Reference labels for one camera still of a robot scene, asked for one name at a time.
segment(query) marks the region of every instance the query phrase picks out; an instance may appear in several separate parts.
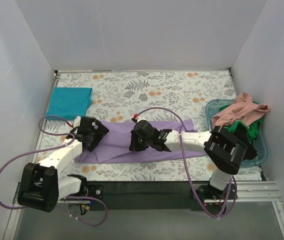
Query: laundry basket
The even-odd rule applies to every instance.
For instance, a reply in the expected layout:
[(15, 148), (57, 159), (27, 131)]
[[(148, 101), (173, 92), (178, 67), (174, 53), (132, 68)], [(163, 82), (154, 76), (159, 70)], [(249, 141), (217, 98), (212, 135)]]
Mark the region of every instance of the laundry basket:
[[(230, 105), (233, 103), (233, 100), (221, 100), (215, 99), (207, 103), (205, 112), (207, 124), (210, 130), (212, 130), (212, 116), (217, 114), (220, 110), (220, 107), (225, 105)], [(263, 134), (262, 126), (260, 127), (260, 134), (258, 135), (256, 140), (253, 140), (254, 148), (257, 151), (257, 157), (254, 159), (246, 159), (242, 162), (241, 167), (248, 168), (253, 166), (259, 166), (264, 163), (268, 157), (268, 150), (266, 146), (265, 137)]]

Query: floral tablecloth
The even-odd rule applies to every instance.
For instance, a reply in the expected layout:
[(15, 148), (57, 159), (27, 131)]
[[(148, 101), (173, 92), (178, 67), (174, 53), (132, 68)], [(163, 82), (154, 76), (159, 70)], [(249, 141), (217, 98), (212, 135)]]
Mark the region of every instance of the floral tablecloth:
[[(165, 107), (182, 119), (191, 118), (198, 131), (208, 131), (205, 106), (214, 99), (233, 99), (235, 91), (228, 71), (199, 72), (92, 72), (62, 73), (58, 87), (93, 88), (92, 106), (87, 116), (110, 122), (125, 122), (149, 107)], [(162, 110), (143, 114), (148, 120), (177, 121)], [(48, 120), (48, 132), (66, 133), (70, 127), (59, 120)], [(65, 137), (44, 135), (40, 149), (61, 145)], [(37, 161), (50, 152), (40, 153)], [(215, 165), (208, 156), (187, 159), (193, 180), (207, 181)], [(61, 176), (80, 174), (90, 181), (185, 181), (182, 160), (145, 163), (82, 164), (71, 162)], [(241, 168), (238, 180), (261, 180), (258, 167)]]

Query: clothing pile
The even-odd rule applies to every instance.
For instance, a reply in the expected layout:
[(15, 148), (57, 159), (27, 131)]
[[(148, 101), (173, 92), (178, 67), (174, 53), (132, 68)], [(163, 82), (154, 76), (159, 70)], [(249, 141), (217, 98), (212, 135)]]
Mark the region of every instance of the clothing pile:
[(259, 135), (263, 116), (269, 110), (267, 104), (254, 102), (252, 96), (243, 92), (234, 99), (233, 104), (221, 107), (220, 112), (212, 116), (212, 125), (224, 126), (242, 140), (248, 146), (244, 159), (251, 160), (257, 156), (253, 140)]

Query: white wall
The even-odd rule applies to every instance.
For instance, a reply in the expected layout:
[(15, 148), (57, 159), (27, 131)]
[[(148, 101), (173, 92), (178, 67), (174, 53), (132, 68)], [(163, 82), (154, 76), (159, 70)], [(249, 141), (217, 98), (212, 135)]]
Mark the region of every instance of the white wall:
[(233, 73), (238, 92), (271, 106), (264, 124), (269, 158), (263, 170), (276, 180), (284, 200), (284, 1), (268, 0)]
[(55, 70), (225, 69), (266, 0), (16, 0)]
[[(53, 74), (14, 0), (0, 0), (0, 167), (34, 150)], [(0, 177), (0, 198), (11, 204), (23, 166), (19, 159)], [(0, 207), (0, 239), (10, 211)]]

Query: teal cloth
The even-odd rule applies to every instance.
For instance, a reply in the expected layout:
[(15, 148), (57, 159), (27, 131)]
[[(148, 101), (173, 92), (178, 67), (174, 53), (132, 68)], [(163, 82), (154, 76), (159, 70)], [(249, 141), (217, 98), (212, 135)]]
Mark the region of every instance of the teal cloth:
[(92, 104), (91, 95), (92, 88), (89, 87), (55, 87), (46, 116), (55, 115), (66, 120), (85, 116)]

